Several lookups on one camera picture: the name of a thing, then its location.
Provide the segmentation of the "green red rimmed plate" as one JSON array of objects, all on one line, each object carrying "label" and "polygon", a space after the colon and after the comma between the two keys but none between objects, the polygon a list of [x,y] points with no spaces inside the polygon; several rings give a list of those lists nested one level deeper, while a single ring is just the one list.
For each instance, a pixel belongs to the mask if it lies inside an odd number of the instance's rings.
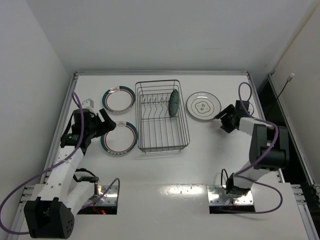
[{"label": "green red rimmed plate", "polygon": [[135,148],[138,138],[138,131],[131,122],[118,121],[114,130],[100,137],[100,144],[108,155],[123,157]]},{"label": "green red rimmed plate", "polygon": [[112,114],[124,114],[135,104],[136,95],[127,86],[116,86],[108,89],[101,100],[104,109]]}]

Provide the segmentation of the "white grey rimmed plate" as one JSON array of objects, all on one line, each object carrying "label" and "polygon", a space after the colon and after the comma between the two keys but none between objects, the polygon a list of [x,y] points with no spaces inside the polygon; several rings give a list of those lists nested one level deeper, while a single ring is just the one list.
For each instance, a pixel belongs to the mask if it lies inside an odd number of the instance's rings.
[{"label": "white grey rimmed plate", "polygon": [[222,110],[220,100],[212,93],[198,91],[191,94],[186,101],[188,113],[200,121],[210,121]]}]

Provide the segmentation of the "small teal patterned plate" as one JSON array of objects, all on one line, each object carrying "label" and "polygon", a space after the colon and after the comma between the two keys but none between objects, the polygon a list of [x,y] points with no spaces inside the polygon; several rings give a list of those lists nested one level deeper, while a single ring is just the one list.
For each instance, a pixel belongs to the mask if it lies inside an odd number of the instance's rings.
[{"label": "small teal patterned plate", "polygon": [[171,118],[173,118],[177,114],[179,107],[180,107],[180,95],[178,90],[174,89],[168,101],[168,112]]}]

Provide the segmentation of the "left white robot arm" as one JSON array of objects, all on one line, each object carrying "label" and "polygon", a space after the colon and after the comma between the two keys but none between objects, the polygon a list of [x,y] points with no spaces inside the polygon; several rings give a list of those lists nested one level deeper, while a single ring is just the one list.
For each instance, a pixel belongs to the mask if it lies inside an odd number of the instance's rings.
[{"label": "left white robot arm", "polygon": [[29,235],[33,239],[68,239],[75,216],[88,199],[97,194],[98,177],[82,177],[69,190],[79,163],[92,139],[116,128],[104,109],[95,113],[90,107],[72,112],[60,138],[55,165],[40,193],[24,206]]}]

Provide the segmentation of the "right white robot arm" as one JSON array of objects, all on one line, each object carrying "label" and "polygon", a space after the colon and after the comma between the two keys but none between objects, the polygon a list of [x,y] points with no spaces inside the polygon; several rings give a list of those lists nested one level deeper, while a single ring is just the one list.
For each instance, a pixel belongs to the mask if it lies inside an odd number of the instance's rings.
[{"label": "right white robot arm", "polygon": [[288,129],[252,117],[249,106],[248,101],[237,100],[214,117],[228,134],[238,130],[251,137],[248,162],[226,178],[225,193],[237,197],[247,195],[260,178],[285,169],[290,161]]}]

